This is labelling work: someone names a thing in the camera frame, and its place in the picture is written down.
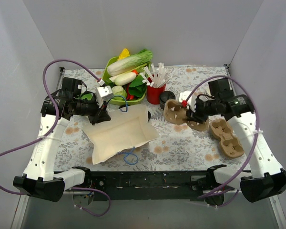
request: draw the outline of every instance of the black container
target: black container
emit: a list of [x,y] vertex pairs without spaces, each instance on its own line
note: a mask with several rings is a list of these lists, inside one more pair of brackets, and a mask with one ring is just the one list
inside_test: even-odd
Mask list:
[[165,103],[169,99],[176,99],[176,96],[173,92],[164,91],[160,94],[160,107],[162,110],[164,110]]

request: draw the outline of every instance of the red pepper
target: red pepper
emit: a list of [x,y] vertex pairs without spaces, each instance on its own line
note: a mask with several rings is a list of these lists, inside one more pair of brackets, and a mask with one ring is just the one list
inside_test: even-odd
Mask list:
[[137,70],[132,70],[132,73],[135,73],[136,75],[139,74],[139,72]]
[[126,93],[127,93],[126,100],[130,100],[130,96],[131,96],[131,95],[128,93],[129,85],[130,85],[130,83],[127,84],[127,86],[126,86]]

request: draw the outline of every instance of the blue cable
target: blue cable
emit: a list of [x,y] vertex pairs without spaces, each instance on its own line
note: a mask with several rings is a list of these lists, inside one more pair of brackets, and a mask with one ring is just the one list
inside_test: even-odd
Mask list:
[[121,97],[121,98],[125,101],[126,110],[123,111],[122,109],[120,109],[120,111],[122,111],[122,112],[127,112],[127,111],[128,111],[128,104],[127,104],[127,100],[125,99],[125,97],[124,97],[124,96],[121,96],[121,95],[115,95],[114,97]]
[[[123,159],[124,159],[124,162],[125,162],[126,164],[130,165],[130,166],[134,166],[135,164],[137,164],[137,163],[139,162],[139,158],[138,158],[138,156],[137,156],[136,154],[133,153],[133,151],[134,151],[134,148],[133,148],[130,152],[119,152],[118,154],[126,154],[126,155],[124,156],[124,158],[123,158]],[[135,156],[135,157],[137,158],[137,161],[136,161],[135,163],[131,163],[131,162],[127,161],[126,158],[127,158],[129,155]]]

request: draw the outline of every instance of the cardboard egg tray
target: cardboard egg tray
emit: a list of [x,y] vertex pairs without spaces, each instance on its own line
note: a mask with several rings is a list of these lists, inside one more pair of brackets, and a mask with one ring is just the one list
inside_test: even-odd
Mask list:
[[239,139],[233,135],[232,127],[224,119],[216,119],[210,123],[212,135],[220,140],[220,148],[229,158],[237,158],[245,152]]
[[174,99],[169,99],[166,101],[163,115],[167,122],[175,125],[186,123],[190,128],[197,131],[205,131],[208,129],[209,120],[203,124],[187,121],[186,109],[181,105],[180,102]]

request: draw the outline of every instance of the green leafy vegetable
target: green leafy vegetable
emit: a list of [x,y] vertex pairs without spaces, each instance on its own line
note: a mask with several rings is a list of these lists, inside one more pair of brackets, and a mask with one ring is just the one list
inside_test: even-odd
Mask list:
[[[127,93],[126,93],[126,91],[124,90],[124,88],[122,86],[115,86],[115,87],[113,87],[112,88],[112,92],[113,92],[114,95],[121,95],[124,98],[126,98],[126,96],[127,96]],[[122,100],[121,97],[115,97],[114,99]]]
[[92,95],[92,93],[90,93],[90,94],[85,94],[85,95],[83,95],[83,96],[81,96],[81,99],[87,99],[88,101],[90,101],[91,99],[93,98],[93,95]]
[[146,84],[144,84],[144,83],[137,86],[137,87],[130,87],[129,86],[129,88],[128,88],[129,94],[134,95],[134,96],[139,97],[139,98],[141,98],[144,95],[145,91],[146,91]]
[[150,50],[144,49],[135,55],[126,57],[110,64],[107,67],[107,72],[111,76],[116,76],[138,67],[141,64],[149,62],[153,58],[153,53]]
[[110,86],[111,88],[114,87],[114,83],[110,79],[104,80],[104,82],[107,86]]
[[141,84],[143,84],[143,77],[141,75],[138,75],[129,85],[129,87],[137,87],[140,86]]

